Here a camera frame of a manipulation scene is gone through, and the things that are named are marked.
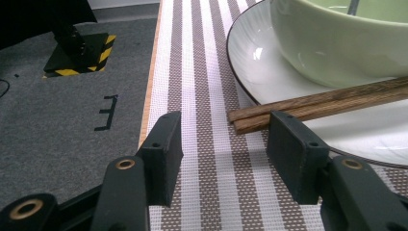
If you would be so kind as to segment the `black yellow striped base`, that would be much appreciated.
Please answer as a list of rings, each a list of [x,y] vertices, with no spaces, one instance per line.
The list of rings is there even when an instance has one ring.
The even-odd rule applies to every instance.
[[[56,21],[51,31],[57,46],[47,61],[44,78],[103,71],[112,52],[115,35],[108,33],[82,36],[75,26]]]

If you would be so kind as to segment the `metal spoon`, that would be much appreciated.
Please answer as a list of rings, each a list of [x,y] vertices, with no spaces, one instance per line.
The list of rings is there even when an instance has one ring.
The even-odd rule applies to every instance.
[[[347,10],[348,15],[355,15],[357,13],[359,2],[360,0],[350,0]]]

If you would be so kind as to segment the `striped woven placemat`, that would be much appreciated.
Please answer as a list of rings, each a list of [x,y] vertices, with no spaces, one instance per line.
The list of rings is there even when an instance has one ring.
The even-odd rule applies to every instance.
[[[266,155],[267,135],[236,135],[231,110],[249,106],[227,60],[233,21],[260,0],[161,0],[143,123],[182,114],[184,158],[170,207],[152,231],[323,231],[319,206],[293,202]]]

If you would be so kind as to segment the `pale green bowl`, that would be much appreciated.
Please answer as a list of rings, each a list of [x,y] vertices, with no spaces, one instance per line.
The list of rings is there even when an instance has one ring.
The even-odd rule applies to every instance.
[[[327,87],[408,76],[408,0],[271,0],[284,59]]]

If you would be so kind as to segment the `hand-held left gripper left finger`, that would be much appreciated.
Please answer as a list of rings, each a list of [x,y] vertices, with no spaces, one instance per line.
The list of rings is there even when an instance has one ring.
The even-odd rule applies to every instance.
[[[181,113],[159,117],[137,152],[144,162],[149,205],[170,207],[183,159]]]

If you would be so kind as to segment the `white plate with dark rim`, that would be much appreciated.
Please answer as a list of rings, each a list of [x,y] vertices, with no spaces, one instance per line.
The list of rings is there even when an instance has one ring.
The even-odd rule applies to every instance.
[[[269,12],[261,1],[232,24],[226,53],[235,78],[255,105],[328,91],[302,77],[280,54]],[[339,154],[408,169],[408,99],[309,120],[306,125]]]

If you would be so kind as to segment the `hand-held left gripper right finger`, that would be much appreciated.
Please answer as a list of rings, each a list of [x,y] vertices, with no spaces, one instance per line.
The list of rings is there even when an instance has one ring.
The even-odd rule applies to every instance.
[[[295,116],[272,111],[267,154],[295,202],[318,203],[318,170],[326,166],[329,154],[329,146],[319,136]]]

